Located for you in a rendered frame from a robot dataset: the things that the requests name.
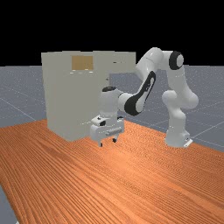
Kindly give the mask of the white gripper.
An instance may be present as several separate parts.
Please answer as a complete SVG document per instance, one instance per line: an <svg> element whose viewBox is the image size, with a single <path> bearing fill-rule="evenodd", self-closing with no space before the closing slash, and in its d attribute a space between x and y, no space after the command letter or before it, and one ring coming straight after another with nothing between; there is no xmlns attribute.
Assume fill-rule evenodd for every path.
<svg viewBox="0 0 224 224"><path fill-rule="evenodd" d="M90 137L98 142L102 147L102 139L113 137L112 141L117 142L120 133L124 132L124 118L122 116L102 116L98 115L91 120Z"/></svg>

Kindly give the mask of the pale cabinet drawer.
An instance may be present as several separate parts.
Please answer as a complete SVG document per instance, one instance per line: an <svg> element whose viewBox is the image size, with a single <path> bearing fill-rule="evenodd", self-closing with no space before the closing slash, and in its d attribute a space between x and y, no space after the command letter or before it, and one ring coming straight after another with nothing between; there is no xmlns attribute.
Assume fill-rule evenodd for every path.
<svg viewBox="0 0 224 224"><path fill-rule="evenodd" d="M135 67L134 52L94 52L94 68L106 74L134 73Z"/></svg>

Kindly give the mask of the pale cabinet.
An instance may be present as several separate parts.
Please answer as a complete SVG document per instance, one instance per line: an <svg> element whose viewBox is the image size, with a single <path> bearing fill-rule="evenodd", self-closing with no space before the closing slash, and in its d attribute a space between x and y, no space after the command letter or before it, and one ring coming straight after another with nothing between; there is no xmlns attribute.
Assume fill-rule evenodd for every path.
<svg viewBox="0 0 224 224"><path fill-rule="evenodd" d="M99 95L109 82L103 52L45 52L41 55L47 128L67 141L89 135L99 114Z"/></svg>

